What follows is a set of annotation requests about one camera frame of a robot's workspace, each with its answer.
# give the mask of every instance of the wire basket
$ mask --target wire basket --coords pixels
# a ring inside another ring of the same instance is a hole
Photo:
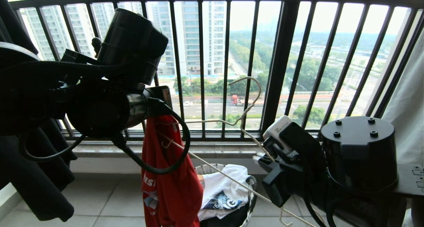
[[[218,170],[222,171],[225,167],[224,164],[218,164],[218,163],[212,163],[212,166],[216,167]],[[212,167],[210,167],[209,165],[205,164],[205,165],[201,165],[201,166],[197,166],[195,167],[196,173],[199,175],[206,175],[206,174],[212,174],[217,172],[215,169],[213,169]],[[248,187],[250,187],[250,189],[257,191],[257,182],[256,182],[256,178],[253,176],[249,176],[246,179],[246,183],[248,184]],[[250,217],[252,216],[253,213],[253,209],[256,205],[256,195],[253,194],[253,192],[249,191],[249,196],[248,196],[248,203],[246,205],[248,205],[248,212],[246,215],[246,219],[243,221],[243,223],[239,226],[239,227],[246,227],[247,224],[249,223]]]

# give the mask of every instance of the gray floor tile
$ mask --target gray floor tile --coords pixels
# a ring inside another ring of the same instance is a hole
[[[75,209],[74,215],[100,215],[118,180],[75,180],[62,191]],[[30,211],[22,201],[16,210]]]
[[[324,218],[324,224],[326,226],[329,226],[328,222],[327,222],[327,218],[325,217],[325,215],[323,215],[322,218]],[[312,218],[311,216],[303,217],[303,219],[308,221],[311,224],[318,226],[317,222],[315,222],[314,218]],[[345,221],[342,221],[341,219],[339,219],[337,217],[334,218],[334,223],[336,224],[337,227],[352,227],[352,225],[346,223]]]
[[[121,181],[100,215],[143,217],[141,181]]]
[[[100,216],[93,227],[145,227],[143,217]]]
[[[66,222],[58,218],[49,221],[39,221],[37,217],[27,211],[14,210],[0,222],[1,227],[92,227],[97,216],[74,215]]]
[[[299,207],[300,213],[302,214],[302,216],[311,216],[311,213],[309,213],[308,208],[306,208],[305,202],[303,201],[302,198],[294,195],[294,200],[296,201],[297,206]],[[318,207],[314,206],[313,204],[311,206],[312,206],[312,208],[314,208],[318,211],[318,214],[325,216],[325,212],[318,209]]]
[[[258,182],[258,192],[259,194],[262,194],[265,197],[269,198],[262,184],[260,184],[260,182]],[[284,208],[297,216],[301,216],[301,212],[293,197],[290,197],[289,200],[284,204]],[[253,210],[252,216],[258,216],[258,217],[280,216],[280,212],[281,211],[277,206],[261,198],[258,198],[256,201],[255,209]],[[291,215],[289,215],[287,212],[284,212],[283,216],[289,217]]]
[[[307,225],[302,221],[294,217],[283,217],[282,221],[286,224],[293,223],[292,227],[306,227]],[[248,227],[259,227],[259,226],[278,226],[282,227],[283,224],[280,223],[280,218],[278,217],[252,217],[250,218]]]

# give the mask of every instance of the red shirt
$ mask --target red shirt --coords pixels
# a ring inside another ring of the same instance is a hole
[[[172,166],[180,157],[182,149],[170,144],[159,131],[176,143],[182,144],[178,125],[172,116],[150,117],[147,119],[143,141],[142,160],[156,168]],[[144,219],[147,227],[199,227],[199,212],[202,205],[203,188],[197,178],[193,164],[187,155],[179,168],[165,175],[142,170],[142,191]]]

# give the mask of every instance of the sky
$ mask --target sky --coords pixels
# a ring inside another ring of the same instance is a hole
[[[269,24],[278,20],[280,12],[280,2],[262,1],[259,4],[259,24]],[[343,7],[337,32],[356,31],[359,18],[364,5],[346,3]],[[301,2],[298,11],[298,20],[296,30],[304,30],[306,19],[309,14],[310,2]],[[333,24],[337,3],[318,2],[314,18],[312,21],[311,32],[329,32]],[[370,6],[363,33],[379,33],[383,20],[386,17],[388,7],[383,5]],[[397,34],[402,22],[407,14],[407,8],[397,7],[394,10],[392,20],[389,24],[387,34]],[[253,24],[254,2],[233,1],[231,4],[230,30],[251,29]]]

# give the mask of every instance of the white curtain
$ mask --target white curtain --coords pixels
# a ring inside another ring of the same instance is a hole
[[[395,126],[397,162],[424,165],[424,31],[382,119]]]

